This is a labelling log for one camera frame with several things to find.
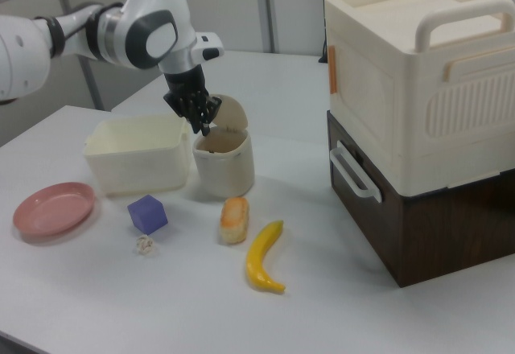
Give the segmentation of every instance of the box lid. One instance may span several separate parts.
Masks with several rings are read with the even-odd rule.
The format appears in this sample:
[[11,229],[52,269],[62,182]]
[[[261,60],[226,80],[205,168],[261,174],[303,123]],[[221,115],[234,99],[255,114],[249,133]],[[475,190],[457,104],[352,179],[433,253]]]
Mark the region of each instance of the box lid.
[[243,131],[249,125],[247,115],[240,103],[228,95],[213,95],[220,98],[222,104],[213,123],[227,131]]

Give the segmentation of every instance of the toy bread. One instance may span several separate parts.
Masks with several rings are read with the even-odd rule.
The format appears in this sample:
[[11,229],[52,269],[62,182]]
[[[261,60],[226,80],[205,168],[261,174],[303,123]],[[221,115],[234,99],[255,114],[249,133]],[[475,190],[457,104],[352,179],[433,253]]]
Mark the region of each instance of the toy bread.
[[243,197],[227,199],[220,216],[220,235],[227,244],[242,242],[249,227],[249,202]]

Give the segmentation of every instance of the white storage box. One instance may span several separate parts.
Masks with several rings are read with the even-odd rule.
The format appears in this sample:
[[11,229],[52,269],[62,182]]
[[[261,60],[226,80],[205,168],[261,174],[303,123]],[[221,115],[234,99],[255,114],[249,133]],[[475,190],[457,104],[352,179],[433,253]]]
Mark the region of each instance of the white storage box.
[[402,196],[515,167],[511,0],[325,0],[331,113]]
[[84,156],[108,195],[182,187],[192,160],[189,126],[173,113],[103,121]]

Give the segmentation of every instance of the white plastic container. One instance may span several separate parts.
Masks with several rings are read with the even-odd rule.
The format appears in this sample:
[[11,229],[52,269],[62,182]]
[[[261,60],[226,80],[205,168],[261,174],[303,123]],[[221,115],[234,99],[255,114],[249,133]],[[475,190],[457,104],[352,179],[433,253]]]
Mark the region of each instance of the white plastic container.
[[207,137],[193,144],[193,157],[203,188],[221,198],[244,195],[254,183],[252,142],[245,111],[231,97],[222,100]]
[[116,118],[88,137],[84,156],[107,195],[182,187],[192,160],[189,126],[174,113]]
[[511,0],[325,0],[331,112],[401,196],[515,167]]

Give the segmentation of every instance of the toy banana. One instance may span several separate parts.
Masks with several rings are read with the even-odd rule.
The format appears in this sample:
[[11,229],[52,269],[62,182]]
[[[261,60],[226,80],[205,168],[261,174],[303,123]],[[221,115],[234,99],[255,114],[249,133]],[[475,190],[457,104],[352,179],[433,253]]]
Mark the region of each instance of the toy banana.
[[249,281],[261,290],[268,290],[272,292],[283,292],[286,287],[277,283],[268,276],[268,273],[263,269],[263,258],[266,252],[274,244],[274,242],[281,236],[282,220],[269,223],[261,232],[256,236],[252,245],[247,253],[246,270]]

